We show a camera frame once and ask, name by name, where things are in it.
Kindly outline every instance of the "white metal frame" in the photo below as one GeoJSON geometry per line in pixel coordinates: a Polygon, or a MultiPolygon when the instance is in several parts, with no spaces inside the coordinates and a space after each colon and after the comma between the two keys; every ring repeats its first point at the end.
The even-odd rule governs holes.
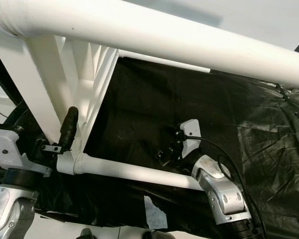
{"type": "MultiPolygon", "coordinates": [[[[299,87],[299,53],[132,3],[0,0],[0,58],[51,143],[59,139],[67,109],[79,109],[72,151],[58,160],[61,172],[101,174],[93,168],[102,165],[108,176],[122,177],[108,171],[112,162],[93,163],[82,153],[119,56],[299,87]],[[90,167],[78,168],[82,161],[90,167]]],[[[159,183],[155,170],[134,168],[133,176],[131,169],[120,165],[130,179],[159,183]]],[[[165,172],[160,179],[200,188],[182,175],[165,172]]]]}

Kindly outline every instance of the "white tube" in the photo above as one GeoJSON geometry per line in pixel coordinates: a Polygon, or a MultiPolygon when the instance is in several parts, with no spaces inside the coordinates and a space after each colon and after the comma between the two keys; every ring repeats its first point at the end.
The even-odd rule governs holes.
{"type": "MultiPolygon", "coordinates": [[[[58,171],[72,174],[71,171],[68,171],[68,163],[71,162],[71,160],[65,160],[63,162],[58,159],[58,171]]],[[[190,176],[100,158],[93,158],[85,153],[79,154],[75,160],[74,168],[72,167],[72,169],[74,174],[98,174],[202,191],[198,182],[190,176]]]]}
{"type": "Polygon", "coordinates": [[[299,87],[299,53],[125,1],[0,0],[0,25],[299,87]]]}
{"type": "Polygon", "coordinates": [[[205,72],[205,73],[210,72],[210,69],[205,68],[205,67],[193,66],[193,65],[189,65],[189,64],[185,64],[185,63],[181,63],[181,62],[177,62],[177,61],[170,61],[170,60],[153,57],[153,56],[146,56],[143,54],[130,52],[130,51],[119,50],[119,56],[120,57],[130,57],[130,58],[139,59],[142,61],[150,61],[150,62],[169,65],[169,66],[175,66],[178,68],[183,68],[183,69],[192,70],[192,71],[200,71],[200,72],[205,72]]]}

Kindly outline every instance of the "black cloth backdrop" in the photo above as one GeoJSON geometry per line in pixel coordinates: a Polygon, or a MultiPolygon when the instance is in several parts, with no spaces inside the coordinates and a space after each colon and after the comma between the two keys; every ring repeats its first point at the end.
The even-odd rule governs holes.
{"type": "MultiPolygon", "coordinates": [[[[238,165],[268,238],[299,239],[298,89],[120,58],[85,152],[184,173],[157,153],[172,140],[166,126],[189,119],[198,119],[202,137],[226,149],[238,165]]],[[[207,143],[202,149],[219,155],[207,143]]],[[[167,231],[220,238],[204,192],[56,171],[38,190],[37,211],[61,220],[147,228],[144,196],[150,196],[167,215],[167,231]]]]}

